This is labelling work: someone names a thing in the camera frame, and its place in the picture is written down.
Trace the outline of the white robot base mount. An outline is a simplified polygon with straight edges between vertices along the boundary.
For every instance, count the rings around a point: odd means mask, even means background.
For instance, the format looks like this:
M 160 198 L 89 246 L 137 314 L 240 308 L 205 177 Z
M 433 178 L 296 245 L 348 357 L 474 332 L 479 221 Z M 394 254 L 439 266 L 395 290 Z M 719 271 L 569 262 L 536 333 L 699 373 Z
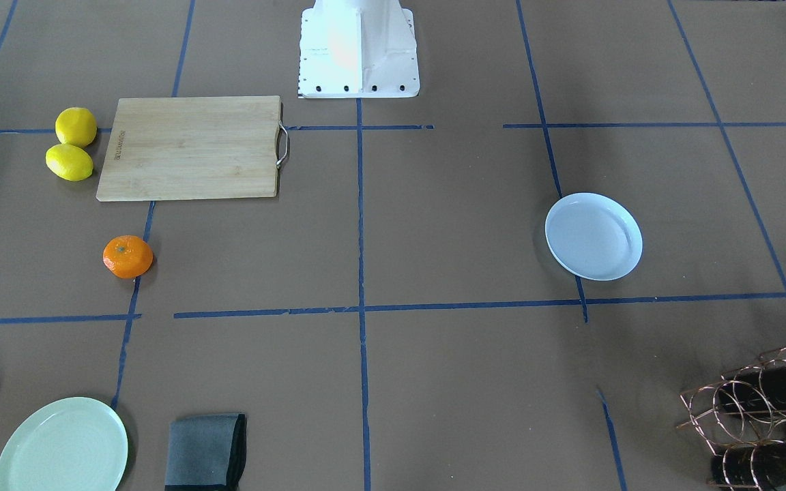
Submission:
M 299 98 L 420 93 L 414 16 L 400 2 L 315 1 L 300 20 Z

